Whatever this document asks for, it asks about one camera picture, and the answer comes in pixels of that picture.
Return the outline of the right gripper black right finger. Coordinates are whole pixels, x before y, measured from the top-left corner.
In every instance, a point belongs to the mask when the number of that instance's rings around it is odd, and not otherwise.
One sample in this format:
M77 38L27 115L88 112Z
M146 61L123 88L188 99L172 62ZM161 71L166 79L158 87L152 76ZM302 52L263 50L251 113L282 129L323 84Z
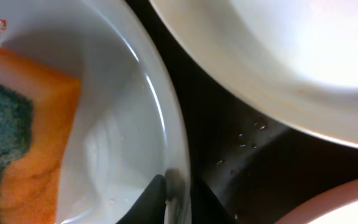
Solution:
M202 179L191 182L192 224L236 224Z

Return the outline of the grey-white plate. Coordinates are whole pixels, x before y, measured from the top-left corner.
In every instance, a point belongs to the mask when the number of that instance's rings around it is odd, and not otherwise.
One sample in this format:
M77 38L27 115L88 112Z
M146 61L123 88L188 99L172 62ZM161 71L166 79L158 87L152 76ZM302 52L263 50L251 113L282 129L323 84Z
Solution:
M124 1L0 1L0 45L82 82L58 223L116 223L156 175L165 223L190 223L190 162L171 79Z

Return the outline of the green orange sponge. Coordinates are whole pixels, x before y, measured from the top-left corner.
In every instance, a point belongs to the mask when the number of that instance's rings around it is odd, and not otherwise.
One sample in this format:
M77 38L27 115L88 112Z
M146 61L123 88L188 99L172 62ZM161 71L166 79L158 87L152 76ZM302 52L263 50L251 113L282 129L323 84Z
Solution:
M0 223L53 223L77 79L0 48Z

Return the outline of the cream plate with sauce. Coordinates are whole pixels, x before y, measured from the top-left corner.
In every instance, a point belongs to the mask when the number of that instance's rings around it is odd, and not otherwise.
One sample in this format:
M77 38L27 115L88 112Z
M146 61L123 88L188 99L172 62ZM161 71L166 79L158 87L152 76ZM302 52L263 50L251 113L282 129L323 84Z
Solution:
M301 132L358 148L358 0L152 0L220 85Z

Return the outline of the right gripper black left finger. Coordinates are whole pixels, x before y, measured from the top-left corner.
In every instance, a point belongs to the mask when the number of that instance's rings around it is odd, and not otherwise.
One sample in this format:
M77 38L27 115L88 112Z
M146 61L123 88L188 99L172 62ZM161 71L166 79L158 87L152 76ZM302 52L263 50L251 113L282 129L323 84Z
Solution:
M158 174L117 224L164 224L167 183Z

